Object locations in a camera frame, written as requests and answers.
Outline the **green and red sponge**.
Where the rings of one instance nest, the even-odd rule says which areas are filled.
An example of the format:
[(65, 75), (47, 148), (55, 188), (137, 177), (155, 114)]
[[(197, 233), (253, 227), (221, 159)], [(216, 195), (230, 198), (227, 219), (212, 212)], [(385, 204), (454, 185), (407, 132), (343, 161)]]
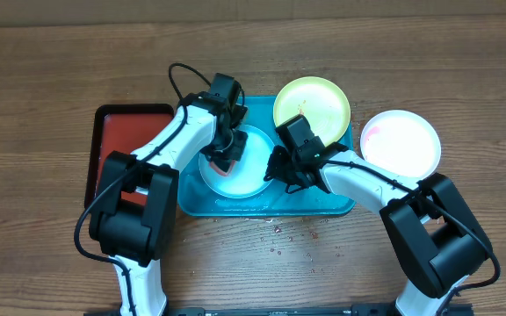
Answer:
[(235, 160), (212, 160), (209, 167), (220, 176), (229, 176), (235, 166)]

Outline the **light blue plate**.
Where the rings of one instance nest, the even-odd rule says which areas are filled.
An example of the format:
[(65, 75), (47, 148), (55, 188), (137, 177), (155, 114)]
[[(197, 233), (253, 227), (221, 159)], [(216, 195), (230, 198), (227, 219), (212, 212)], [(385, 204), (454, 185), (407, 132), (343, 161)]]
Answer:
[(206, 185), (225, 198), (248, 198), (260, 193), (271, 181), (264, 180), (267, 163), (274, 148), (272, 139), (261, 129), (244, 125), (248, 134), (244, 153), (226, 176), (216, 171), (204, 155), (199, 154), (199, 171)]

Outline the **yellow plate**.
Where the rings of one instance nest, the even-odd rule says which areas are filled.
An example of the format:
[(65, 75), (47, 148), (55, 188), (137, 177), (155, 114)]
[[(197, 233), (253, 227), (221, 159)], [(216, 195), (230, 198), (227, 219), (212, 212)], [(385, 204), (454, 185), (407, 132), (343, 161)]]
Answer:
[(325, 145), (339, 141), (351, 122), (347, 96), (333, 82), (305, 76), (289, 82), (278, 94), (273, 106), (275, 126), (296, 115), (304, 116), (315, 136)]

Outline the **white plate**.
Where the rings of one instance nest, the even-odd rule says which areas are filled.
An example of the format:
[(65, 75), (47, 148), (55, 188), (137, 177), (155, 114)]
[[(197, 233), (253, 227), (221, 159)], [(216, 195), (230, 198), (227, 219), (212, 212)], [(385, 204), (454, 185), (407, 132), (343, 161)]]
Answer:
[(440, 163), (441, 142), (433, 126), (404, 110), (384, 111), (371, 118), (360, 136), (363, 158), (400, 176), (425, 178)]

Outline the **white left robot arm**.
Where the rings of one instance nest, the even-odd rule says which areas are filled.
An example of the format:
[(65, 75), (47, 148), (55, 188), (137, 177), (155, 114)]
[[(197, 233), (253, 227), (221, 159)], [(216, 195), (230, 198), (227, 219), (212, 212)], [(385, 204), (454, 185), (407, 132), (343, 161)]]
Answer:
[(237, 161), (243, 101), (200, 92), (167, 104), (106, 104), (95, 116), (85, 209), (78, 220), (115, 268), (121, 305), (115, 315), (164, 315), (161, 259), (175, 226), (179, 175), (201, 150)]

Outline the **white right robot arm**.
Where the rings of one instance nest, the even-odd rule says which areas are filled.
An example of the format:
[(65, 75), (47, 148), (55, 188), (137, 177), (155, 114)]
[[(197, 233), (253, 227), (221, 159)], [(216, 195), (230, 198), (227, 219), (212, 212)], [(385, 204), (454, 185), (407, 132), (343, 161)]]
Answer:
[(346, 146), (274, 147), (265, 177), (293, 194), (312, 186), (345, 196), (380, 216), (408, 278), (383, 314), (470, 315), (453, 306), (464, 290), (494, 283), (501, 274), (491, 242), (454, 183), (434, 173), (423, 180), (398, 176)]

